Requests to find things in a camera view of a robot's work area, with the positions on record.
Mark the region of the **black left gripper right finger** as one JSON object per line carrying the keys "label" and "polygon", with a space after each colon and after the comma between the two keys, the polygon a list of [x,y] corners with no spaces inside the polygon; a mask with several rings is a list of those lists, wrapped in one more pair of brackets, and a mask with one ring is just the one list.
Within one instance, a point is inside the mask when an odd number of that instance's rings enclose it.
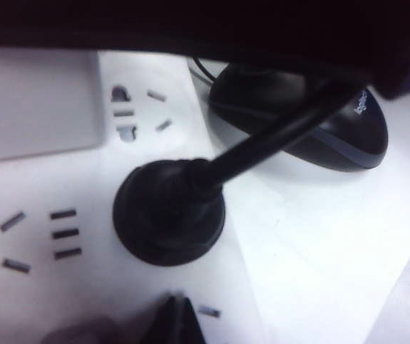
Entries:
{"label": "black left gripper right finger", "polygon": [[205,344],[199,321],[189,298],[182,305],[179,342],[182,344]]}

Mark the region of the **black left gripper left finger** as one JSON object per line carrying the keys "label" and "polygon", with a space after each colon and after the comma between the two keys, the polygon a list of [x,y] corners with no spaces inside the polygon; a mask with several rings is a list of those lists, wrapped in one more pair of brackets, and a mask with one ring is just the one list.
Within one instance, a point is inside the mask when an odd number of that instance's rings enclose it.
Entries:
{"label": "black left gripper left finger", "polygon": [[147,343],[179,343],[179,303],[170,296],[158,309],[146,332]]}

